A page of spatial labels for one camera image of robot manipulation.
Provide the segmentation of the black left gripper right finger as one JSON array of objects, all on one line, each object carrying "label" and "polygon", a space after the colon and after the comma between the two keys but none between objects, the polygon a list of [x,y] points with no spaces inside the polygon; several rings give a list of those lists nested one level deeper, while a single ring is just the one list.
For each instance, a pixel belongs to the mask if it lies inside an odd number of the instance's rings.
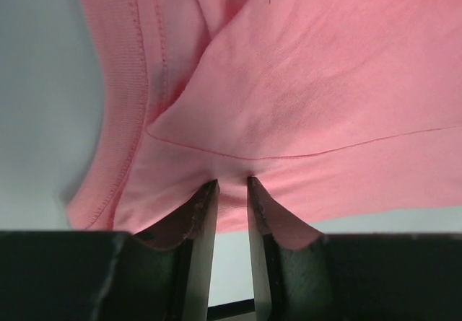
[{"label": "black left gripper right finger", "polygon": [[459,233],[324,234],[249,177],[258,320],[459,320]]}]

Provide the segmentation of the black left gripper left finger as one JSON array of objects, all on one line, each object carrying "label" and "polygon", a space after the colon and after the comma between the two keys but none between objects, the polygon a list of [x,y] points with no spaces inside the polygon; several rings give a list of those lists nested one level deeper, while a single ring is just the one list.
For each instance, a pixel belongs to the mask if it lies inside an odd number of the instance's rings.
[{"label": "black left gripper left finger", "polygon": [[217,181],[138,233],[3,231],[3,320],[205,320]]}]

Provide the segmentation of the pink t shirt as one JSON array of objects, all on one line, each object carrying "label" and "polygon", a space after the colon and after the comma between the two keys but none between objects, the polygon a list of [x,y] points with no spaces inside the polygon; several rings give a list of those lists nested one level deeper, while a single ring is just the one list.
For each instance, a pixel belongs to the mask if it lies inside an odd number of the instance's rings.
[{"label": "pink t shirt", "polygon": [[461,204],[461,0],[81,0],[105,82],[77,229],[246,180],[306,223]]}]

